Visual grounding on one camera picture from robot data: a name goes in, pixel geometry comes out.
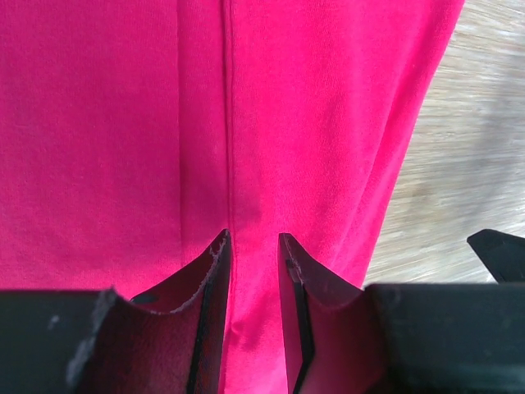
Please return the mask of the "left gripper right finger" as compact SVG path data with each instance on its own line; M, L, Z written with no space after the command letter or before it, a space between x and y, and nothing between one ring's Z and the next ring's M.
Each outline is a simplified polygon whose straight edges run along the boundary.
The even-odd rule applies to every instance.
M291 393L521 393L524 282L359 289L279 237Z

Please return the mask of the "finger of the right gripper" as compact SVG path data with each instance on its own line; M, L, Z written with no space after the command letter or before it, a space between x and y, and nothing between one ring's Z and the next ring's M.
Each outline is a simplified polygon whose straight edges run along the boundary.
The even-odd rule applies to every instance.
M498 283L524 282L525 240L501 231L484 229L467 243Z

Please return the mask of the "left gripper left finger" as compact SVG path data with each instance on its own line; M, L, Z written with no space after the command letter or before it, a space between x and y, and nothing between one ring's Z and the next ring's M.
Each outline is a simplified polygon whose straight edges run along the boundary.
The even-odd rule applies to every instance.
M2 392L217 392L230 268L222 231L132 299L113 289L3 291Z

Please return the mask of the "red t shirt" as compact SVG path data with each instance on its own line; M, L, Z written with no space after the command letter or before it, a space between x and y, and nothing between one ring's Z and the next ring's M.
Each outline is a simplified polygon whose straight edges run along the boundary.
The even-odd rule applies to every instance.
M277 237L360 286L460 1L4 1L1 285L233 238L223 393L287 390Z

